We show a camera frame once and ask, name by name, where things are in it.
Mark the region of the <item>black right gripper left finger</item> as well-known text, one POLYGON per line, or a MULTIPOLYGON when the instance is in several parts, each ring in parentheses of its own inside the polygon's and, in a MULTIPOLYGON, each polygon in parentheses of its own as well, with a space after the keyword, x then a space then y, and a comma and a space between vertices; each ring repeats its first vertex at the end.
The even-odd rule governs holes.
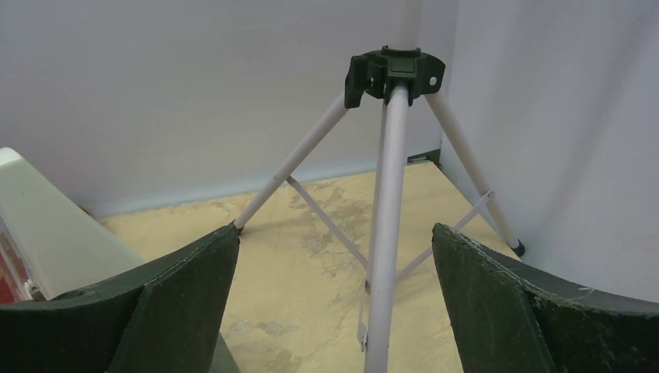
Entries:
POLYGON ((50 301, 1 307, 3 372, 207 372, 239 256, 226 225, 50 301))

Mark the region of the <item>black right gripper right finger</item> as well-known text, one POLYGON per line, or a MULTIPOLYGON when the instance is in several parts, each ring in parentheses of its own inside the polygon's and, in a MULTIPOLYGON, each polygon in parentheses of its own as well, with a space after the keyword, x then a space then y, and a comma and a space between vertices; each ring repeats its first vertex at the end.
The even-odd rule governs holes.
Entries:
POLYGON ((505 256, 443 224, 432 250, 466 372, 656 372, 658 305, 505 256))

